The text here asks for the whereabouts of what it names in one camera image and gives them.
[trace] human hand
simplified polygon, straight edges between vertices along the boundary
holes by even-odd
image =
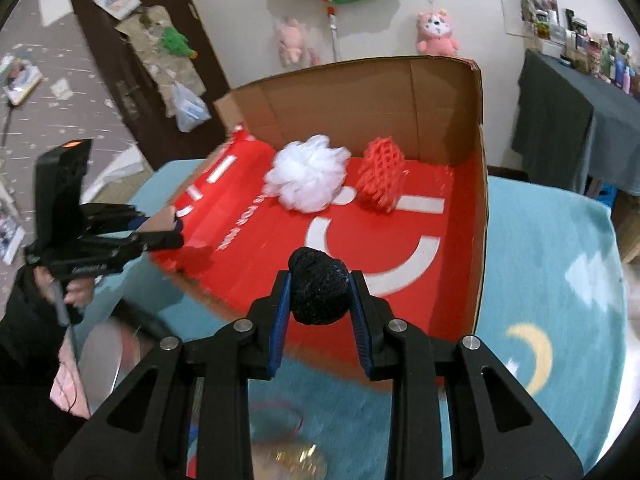
[[[51,288],[54,279],[46,267],[33,269],[33,279],[40,295],[50,304],[55,303],[55,295]],[[78,278],[66,286],[65,303],[76,308],[87,306],[94,300],[95,280],[93,278]]]

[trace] crescent moon pattern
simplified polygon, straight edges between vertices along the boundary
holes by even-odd
[[[510,326],[507,336],[522,339],[529,345],[536,359],[533,377],[526,386],[527,393],[534,396],[548,381],[553,367],[553,347],[551,341],[539,327],[531,323],[518,323]]]
[[[326,231],[330,223],[329,218],[315,217],[306,231],[305,245],[330,254],[326,245]],[[421,236],[414,253],[397,267],[384,272],[365,273],[364,279],[369,293],[374,296],[387,296],[411,285],[429,268],[439,245],[439,238]]]

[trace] black sleeve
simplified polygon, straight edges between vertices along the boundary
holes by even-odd
[[[29,467],[18,463],[24,460],[50,470],[84,422],[49,399],[64,335],[32,270],[23,267],[0,320],[0,463],[20,468],[8,478],[28,478]]]

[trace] scattered paper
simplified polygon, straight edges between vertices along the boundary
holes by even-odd
[[[14,59],[14,56],[4,56],[0,60],[0,73],[4,72],[9,67],[9,65],[11,65]]]
[[[40,70],[28,59],[15,59],[5,71],[4,93],[14,106],[19,106],[42,80]]]
[[[67,99],[73,97],[73,91],[69,86],[69,81],[66,80],[66,77],[58,79],[51,86],[51,93],[54,95],[56,99],[60,99],[62,101],[66,101]]]
[[[24,229],[18,224],[11,208],[0,202],[0,257],[6,265],[11,265],[24,239]]]
[[[100,190],[110,182],[144,171],[142,153],[133,145],[113,159],[98,178],[82,194],[82,203],[91,202]]]
[[[203,95],[206,88],[189,57],[173,56],[162,47],[164,29],[172,26],[169,12],[162,6],[153,6],[146,14],[152,23],[149,28],[143,27],[138,16],[129,16],[116,30],[129,38],[134,52],[158,85],[166,107],[165,115],[174,117],[174,82],[186,86],[197,96]]]

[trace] photo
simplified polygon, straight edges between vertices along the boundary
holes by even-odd
[[[37,66],[27,59],[15,59],[3,73],[6,85],[3,90],[14,106],[18,106],[42,80]]]
[[[140,0],[94,0],[94,2],[118,20],[129,16],[140,5]]]

